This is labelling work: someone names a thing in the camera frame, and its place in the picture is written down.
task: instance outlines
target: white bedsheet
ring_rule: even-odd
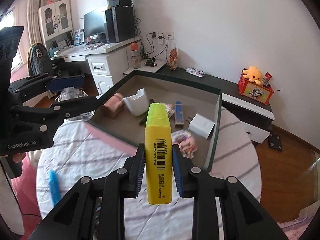
[[[43,150],[37,168],[36,193],[42,217],[52,209],[47,181],[48,165],[57,172],[60,193],[64,195],[81,177],[96,179],[107,176],[122,167],[129,156],[89,134],[84,123],[65,121],[54,137],[54,146]],[[260,200],[261,173],[256,151],[239,120],[224,108],[211,175],[238,177]],[[124,207],[128,240],[155,239],[155,236],[159,240],[191,239],[193,199],[180,198],[174,181],[171,204],[149,205],[144,178],[139,197],[125,199]],[[220,212],[218,217],[222,234]]]

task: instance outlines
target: human hand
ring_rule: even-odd
[[[26,157],[26,153],[15,153],[12,157],[15,163],[22,162],[22,160]]]

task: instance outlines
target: computer tower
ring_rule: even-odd
[[[105,10],[107,42],[125,41],[135,36],[132,7],[112,7]]]
[[[105,15],[104,26],[106,30],[107,43],[116,43],[115,29],[113,26],[112,9],[105,10],[104,15]]]

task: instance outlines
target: plush octopus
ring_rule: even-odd
[[[262,73],[256,67],[249,67],[248,70],[244,69],[243,77],[249,79],[250,82],[255,82],[257,85],[261,85]]]

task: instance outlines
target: window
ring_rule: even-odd
[[[2,21],[0,22],[0,30],[4,27],[11,27],[11,26],[14,26],[13,11],[10,11],[3,17]],[[21,65],[21,59],[20,59],[19,52],[17,52],[17,55],[12,60],[11,69],[14,69],[19,65]]]

